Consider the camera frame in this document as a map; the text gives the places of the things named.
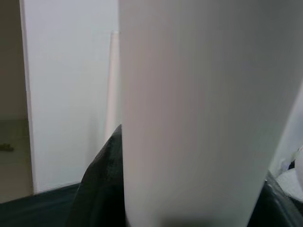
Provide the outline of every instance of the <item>white object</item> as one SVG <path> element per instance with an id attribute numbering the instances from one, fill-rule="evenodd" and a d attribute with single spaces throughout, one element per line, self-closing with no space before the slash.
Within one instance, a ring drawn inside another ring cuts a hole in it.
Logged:
<path id="1" fill-rule="evenodd" d="M 274 177 L 278 177 L 285 169 L 282 163 L 290 164 L 297 149 L 303 142 L 303 86 L 299 90 L 298 96 L 287 121 L 283 135 L 276 148 L 275 155 L 270 164 L 269 170 Z"/>
<path id="2" fill-rule="evenodd" d="M 22 0 L 34 191 L 76 183 L 103 146 L 116 0 Z"/>
<path id="3" fill-rule="evenodd" d="M 295 169 L 290 169 L 282 173 L 276 181 L 287 196 L 303 202 L 303 190 L 298 181 Z"/>
<path id="4" fill-rule="evenodd" d="M 300 148 L 299 153 L 294 161 L 294 167 L 297 174 L 297 179 L 303 190 L 303 147 Z"/>
<path id="5" fill-rule="evenodd" d="M 121 124 L 121 79 L 119 33 L 112 32 L 110 39 L 109 76 L 107 85 L 107 114 L 104 143 Z"/>
<path id="6" fill-rule="evenodd" d="M 120 0 L 131 227 L 243 227 L 299 89 L 303 2 Z"/>

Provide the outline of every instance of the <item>white wall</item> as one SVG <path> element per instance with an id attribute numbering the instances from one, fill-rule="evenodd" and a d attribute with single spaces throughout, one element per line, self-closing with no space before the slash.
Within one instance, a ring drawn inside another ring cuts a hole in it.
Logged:
<path id="1" fill-rule="evenodd" d="M 19 3 L 0 1 L 0 120 L 25 119 L 25 77 Z"/>
<path id="2" fill-rule="evenodd" d="M 281 165 L 289 164 L 294 153 L 303 146 L 303 86 L 292 108 L 287 125 L 270 165 L 270 172 L 275 176 L 281 174 Z"/>
<path id="3" fill-rule="evenodd" d="M 24 0 L 35 192 L 81 180 L 102 147 L 116 0 Z"/>

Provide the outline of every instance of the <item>floor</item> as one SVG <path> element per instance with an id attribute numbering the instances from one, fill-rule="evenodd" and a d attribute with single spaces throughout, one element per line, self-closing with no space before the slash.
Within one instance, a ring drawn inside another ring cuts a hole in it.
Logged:
<path id="1" fill-rule="evenodd" d="M 0 144 L 13 151 L 0 151 L 0 203 L 33 194 L 27 119 L 0 120 Z"/>

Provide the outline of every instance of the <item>frosted tumbler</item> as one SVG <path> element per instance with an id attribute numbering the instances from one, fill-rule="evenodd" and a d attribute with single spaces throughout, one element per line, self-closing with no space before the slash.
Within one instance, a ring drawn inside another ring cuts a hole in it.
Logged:
<path id="1" fill-rule="evenodd" d="M 303 75 L 296 0 L 121 0 L 131 227 L 244 227 Z"/>

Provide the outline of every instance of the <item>white cylindrical object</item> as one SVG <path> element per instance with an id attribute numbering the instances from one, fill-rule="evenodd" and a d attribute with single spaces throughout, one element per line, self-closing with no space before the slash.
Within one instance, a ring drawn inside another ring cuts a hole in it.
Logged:
<path id="1" fill-rule="evenodd" d="M 246 226 L 302 78 L 302 2 L 120 1 L 131 227 Z"/>
<path id="2" fill-rule="evenodd" d="M 121 124 L 121 79 L 119 59 L 119 33 L 112 32 L 110 39 L 109 76 L 107 86 L 107 115 L 104 142 Z"/>

